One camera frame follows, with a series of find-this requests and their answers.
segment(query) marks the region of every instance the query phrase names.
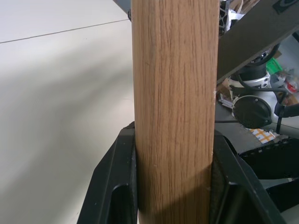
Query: wire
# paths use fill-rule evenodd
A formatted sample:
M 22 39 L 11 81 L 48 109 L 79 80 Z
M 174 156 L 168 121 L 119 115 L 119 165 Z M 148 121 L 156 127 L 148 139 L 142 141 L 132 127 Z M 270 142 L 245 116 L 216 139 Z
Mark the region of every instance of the wire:
M 283 95 L 282 97 L 278 100 L 278 103 L 282 103 L 283 100 L 285 99 L 286 95 L 287 95 L 287 90 L 286 89 L 283 89 L 283 88 L 265 88 L 265 89 L 261 89 L 261 88 L 256 88 L 256 87 L 251 87 L 249 85 L 247 85 L 246 83 L 244 83 L 244 81 L 241 79 L 240 75 L 237 74 L 237 78 L 238 78 L 238 81 L 239 83 L 246 89 L 250 89 L 250 90 L 253 90 L 253 91 L 259 91 L 259 92 L 282 92 Z
M 247 64 L 247 66 L 249 66 L 249 67 L 256 67 L 256 66 L 260 66 L 262 64 L 265 64 L 266 62 L 268 62 L 276 54 L 276 52 L 278 51 L 279 46 L 280 46 L 280 43 L 276 44 L 273 47 L 272 51 L 264 59 L 262 59 L 259 62 L 249 63 L 249 64 Z
M 216 120 L 215 123 L 239 123 L 237 120 Z

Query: wooden dowel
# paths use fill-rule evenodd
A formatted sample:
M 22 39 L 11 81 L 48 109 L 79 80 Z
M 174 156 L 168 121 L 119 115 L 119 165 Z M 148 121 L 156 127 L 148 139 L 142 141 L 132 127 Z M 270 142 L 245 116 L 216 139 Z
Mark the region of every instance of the wooden dowel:
M 140 224 L 208 224 L 219 0 L 132 0 Z

